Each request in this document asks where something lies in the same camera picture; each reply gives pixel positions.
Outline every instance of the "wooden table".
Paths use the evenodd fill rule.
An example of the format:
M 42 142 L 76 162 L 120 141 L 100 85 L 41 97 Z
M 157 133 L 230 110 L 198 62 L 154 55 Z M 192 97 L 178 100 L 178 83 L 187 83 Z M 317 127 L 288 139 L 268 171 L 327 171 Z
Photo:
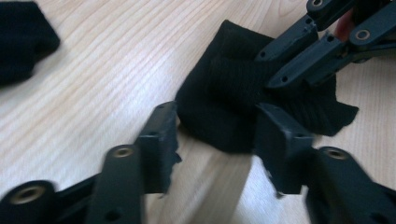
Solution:
M 31 79 L 0 89 L 0 194 L 48 179 L 64 189 L 100 171 L 111 147 L 133 142 L 154 106 L 171 101 L 220 24 L 278 36 L 305 1 L 39 0 L 62 45 Z M 355 121 L 317 146 L 355 155 L 396 189 L 395 57 L 338 75 Z M 275 198 L 257 157 L 228 155 L 179 134 L 183 159 L 169 194 L 147 197 L 148 223 L 308 223 L 303 196 Z

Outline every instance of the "black fabric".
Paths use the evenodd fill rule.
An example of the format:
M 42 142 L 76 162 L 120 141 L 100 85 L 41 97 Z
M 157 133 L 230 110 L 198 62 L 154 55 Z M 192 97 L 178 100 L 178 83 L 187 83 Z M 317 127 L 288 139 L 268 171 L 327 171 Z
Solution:
M 333 136 L 353 121 L 358 108 L 336 101 L 335 77 L 294 99 L 266 91 L 283 64 L 254 58 L 271 41 L 229 21 L 220 26 L 177 92 L 178 116 L 192 135 L 222 151 L 251 152 L 259 102 L 282 107 L 312 133 Z
M 24 80 L 60 39 L 34 2 L 0 3 L 0 85 Z

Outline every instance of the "black bracket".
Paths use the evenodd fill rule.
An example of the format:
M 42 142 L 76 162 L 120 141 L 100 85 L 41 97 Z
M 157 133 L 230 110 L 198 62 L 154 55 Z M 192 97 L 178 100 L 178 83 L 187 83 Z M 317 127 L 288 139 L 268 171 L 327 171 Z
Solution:
M 166 193 L 175 163 L 176 103 L 158 105 L 132 145 L 111 148 L 102 172 L 55 191 L 49 181 L 22 184 L 0 202 L 0 223 L 144 223 L 145 193 Z
M 376 184 L 352 155 L 312 148 L 312 136 L 279 107 L 259 105 L 255 150 L 277 192 L 300 194 L 316 224 L 396 223 L 396 191 Z

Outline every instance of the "black plastic part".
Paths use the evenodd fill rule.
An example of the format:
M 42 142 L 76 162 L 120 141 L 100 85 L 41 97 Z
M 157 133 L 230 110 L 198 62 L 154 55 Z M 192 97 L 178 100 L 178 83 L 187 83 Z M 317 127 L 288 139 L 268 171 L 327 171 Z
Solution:
M 305 204 L 311 224 L 329 224 L 331 212 L 323 197 L 309 190 L 305 196 Z
M 311 162 L 308 187 L 312 198 L 327 202 L 326 211 L 308 204 L 316 218 L 328 216 L 328 223 L 396 223 L 396 207 L 383 190 L 364 173 L 350 154 L 336 147 L 321 148 Z
M 387 197 L 392 201 L 393 205 L 396 207 L 396 190 L 387 188 L 380 184 L 377 185 L 381 188 L 382 192 L 384 192 L 385 195 L 387 195 Z
M 57 216 L 57 224 L 82 224 L 87 216 L 93 187 L 99 175 L 87 178 L 76 185 L 57 192 L 57 204 L 60 214 Z
M 177 106 L 175 102 L 158 105 L 135 144 L 142 151 L 142 171 L 146 193 L 166 193 L 177 155 Z
M 305 80 L 316 75 L 324 63 L 337 57 L 345 46 L 333 35 L 325 35 L 283 66 L 265 85 L 278 96 L 291 98 L 299 95 Z
M 306 10 L 315 20 L 318 30 L 324 31 L 356 3 L 357 0 L 309 0 L 306 3 Z
M 282 109 L 268 104 L 258 108 L 255 153 L 276 191 L 300 194 L 313 136 Z
M 142 223 L 144 220 L 140 148 L 110 149 L 92 195 L 85 223 Z
M 349 52 L 346 56 L 335 55 L 327 60 L 311 76 L 304 81 L 309 88 L 316 88 L 334 76 L 338 71 L 350 63 L 366 62 L 373 57 L 388 56 L 396 54 L 396 42 L 385 42 L 384 44 L 375 45 L 362 52 Z
M 305 15 L 257 55 L 257 62 L 286 63 L 318 40 L 314 20 Z
M 357 51 L 367 50 L 396 32 L 396 2 L 390 2 L 349 35 L 349 42 Z
M 24 183 L 0 202 L 0 223 L 46 224 L 56 217 L 56 195 L 48 181 Z

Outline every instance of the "wood grain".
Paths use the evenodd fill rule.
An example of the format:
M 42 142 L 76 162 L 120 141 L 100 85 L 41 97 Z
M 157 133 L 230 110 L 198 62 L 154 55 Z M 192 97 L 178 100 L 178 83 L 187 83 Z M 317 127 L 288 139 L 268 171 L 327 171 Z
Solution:
M 98 171 L 105 152 L 132 142 L 152 108 L 173 100 L 224 20 L 278 36 L 305 1 L 38 0 L 62 39 L 35 75 L 0 89 L 0 194 L 34 179 L 58 189 Z M 396 189 L 395 57 L 338 75 L 341 102 L 361 110 L 317 146 L 355 155 Z M 147 196 L 148 223 L 308 223 L 302 196 L 277 200 L 257 157 L 228 155 L 179 132 L 183 162 L 169 194 Z

